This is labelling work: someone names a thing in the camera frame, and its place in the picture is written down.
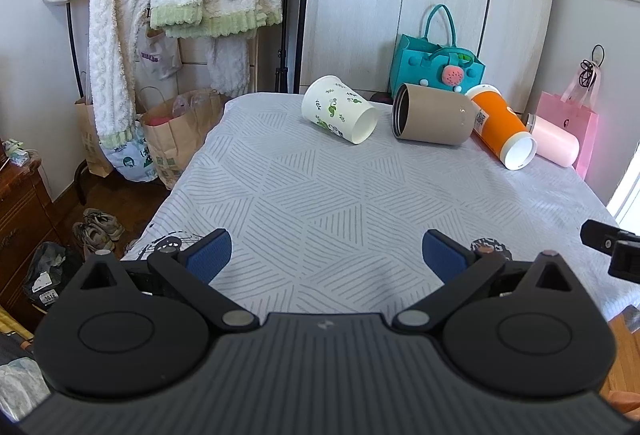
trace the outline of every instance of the orange cup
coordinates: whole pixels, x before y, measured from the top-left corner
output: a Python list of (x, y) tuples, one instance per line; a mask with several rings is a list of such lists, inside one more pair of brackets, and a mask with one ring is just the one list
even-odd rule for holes
[(477, 107), (474, 131), (508, 170), (519, 170), (529, 164), (538, 144), (498, 89), (478, 85), (465, 95)]

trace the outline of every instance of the teal handbag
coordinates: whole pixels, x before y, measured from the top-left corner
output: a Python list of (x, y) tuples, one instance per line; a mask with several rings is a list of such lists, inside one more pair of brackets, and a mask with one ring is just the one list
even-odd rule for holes
[[(450, 47), (431, 43), (427, 38), (433, 15), (440, 8), (449, 17), (452, 41)], [(483, 75), (484, 64), (476, 55), (456, 46), (456, 27), (451, 12), (444, 4), (439, 4), (429, 15), (424, 38), (406, 34), (401, 36), (391, 64), (389, 88), (393, 97), (396, 97), (396, 92), (403, 83), (466, 94), (469, 89), (482, 83)]]

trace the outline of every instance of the pink bottle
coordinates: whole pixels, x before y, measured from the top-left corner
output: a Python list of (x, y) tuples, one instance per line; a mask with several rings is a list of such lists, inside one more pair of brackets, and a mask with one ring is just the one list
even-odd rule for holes
[(538, 155), (563, 168), (568, 168), (575, 162), (580, 153), (580, 143), (575, 136), (535, 114), (527, 116), (526, 125), (538, 143)]

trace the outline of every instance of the pair of sneakers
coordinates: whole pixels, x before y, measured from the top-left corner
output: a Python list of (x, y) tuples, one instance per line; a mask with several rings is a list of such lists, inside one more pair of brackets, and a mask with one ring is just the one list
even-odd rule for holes
[(120, 240), (124, 227), (113, 215), (95, 208), (83, 212), (84, 221), (76, 222), (72, 231), (80, 247), (86, 247), (91, 253), (99, 249), (115, 249), (114, 242)]

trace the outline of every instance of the pink gift bag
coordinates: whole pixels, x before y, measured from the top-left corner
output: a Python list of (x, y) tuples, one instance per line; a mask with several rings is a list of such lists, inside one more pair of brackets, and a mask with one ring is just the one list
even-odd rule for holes
[(580, 85), (580, 75), (585, 73), (581, 67), (562, 96), (542, 92), (538, 102), (538, 110), (536, 110), (536, 115), (564, 128), (578, 138), (580, 154), (575, 160), (574, 168), (583, 179), (587, 175), (593, 144), (596, 140), (598, 115), (592, 108), (596, 103), (602, 78), (598, 66), (593, 62), (589, 63), (593, 66), (593, 72), (588, 80), (590, 88), (584, 88)]

